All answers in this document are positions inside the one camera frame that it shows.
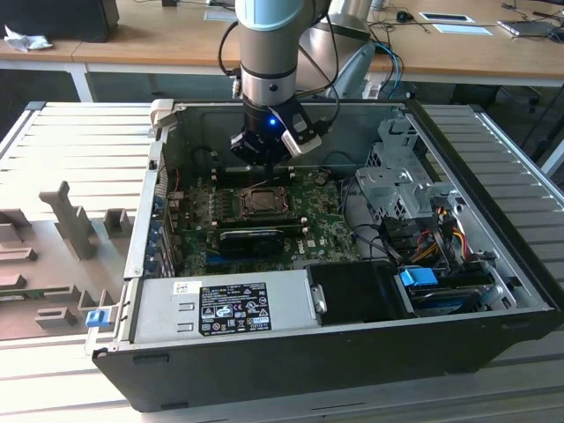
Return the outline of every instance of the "black plastic cover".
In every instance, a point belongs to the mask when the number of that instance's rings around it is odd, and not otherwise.
[[[313,264],[309,282],[323,289],[327,313],[322,325],[371,323],[409,317],[394,275],[395,266],[385,262]]]

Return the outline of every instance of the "blue latch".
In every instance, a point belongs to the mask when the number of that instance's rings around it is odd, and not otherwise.
[[[111,323],[109,321],[109,310],[89,311],[86,316],[87,328],[105,328]]]
[[[410,267],[399,274],[404,286],[439,285],[433,269],[428,267]]]

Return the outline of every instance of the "crumpled paper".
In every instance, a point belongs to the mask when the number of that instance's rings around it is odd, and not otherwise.
[[[23,51],[27,53],[29,50],[39,50],[41,48],[51,48],[51,44],[47,38],[42,35],[24,35],[21,33],[14,33],[8,26],[4,26],[6,30],[6,36],[4,41],[8,45],[16,50]]]

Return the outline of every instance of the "blue cable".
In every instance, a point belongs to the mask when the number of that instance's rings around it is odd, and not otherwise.
[[[384,50],[386,53],[388,53],[388,55],[390,55],[390,57],[392,58],[392,60],[394,61],[394,65],[396,67],[396,82],[394,84],[394,88],[391,90],[390,96],[388,97],[389,99],[391,99],[394,96],[394,92],[397,90],[397,87],[399,85],[399,62],[397,61],[397,55],[391,51],[389,48],[387,48],[386,46],[384,46],[383,44],[379,43],[379,42],[375,42],[375,45],[378,48],[381,48],[382,50]]]

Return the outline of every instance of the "aluminum profile table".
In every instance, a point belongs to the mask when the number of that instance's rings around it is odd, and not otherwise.
[[[427,111],[523,236],[530,237],[531,244],[555,277],[561,279],[559,269],[564,255],[558,248],[562,242],[557,236],[562,226],[560,218],[564,216],[561,193],[486,115],[471,108],[430,107]],[[85,137],[82,139],[88,137],[87,134],[75,135]],[[439,174],[444,174],[438,164],[435,167]],[[554,232],[552,238],[548,237],[551,232]],[[539,341],[515,345],[476,374],[145,415],[132,410],[120,392],[96,369],[84,353],[84,341],[84,337],[75,336],[0,342],[0,362],[3,363],[0,367],[0,391],[3,392],[0,422],[87,418],[148,423],[242,423],[282,419],[561,423],[564,416],[562,329]]]
[[[108,210],[120,217],[125,210],[132,224],[137,215],[154,141],[149,108],[143,103],[30,103],[0,144],[0,213],[8,213],[0,215],[0,223],[4,231],[5,224],[13,225],[13,211],[29,222],[14,227],[11,242],[4,235],[0,278],[21,278],[31,291],[72,287],[73,300],[65,307],[79,320],[83,308],[119,300],[130,237],[115,232],[110,236],[104,218]],[[92,232],[87,238],[95,251],[87,260],[77,259],[72,242],[63,240],[64,229],[57,229],[61,227],[50,205],[39,199],[40,192],[57,191],[62,182],[70,187],[70,204],[81,206],[89,220]],[[33,251],[36,258],[15,257],[20,250]],[[83,321],[39,328],[34,321],[37,310],[52,307],[47,298],[0,302],[0,338],[85,333]]]
[[[469,106],[426,111],[495,202],[564,286],[564,196],[495,122]],[[428,155],[437,173],[445,172]]]

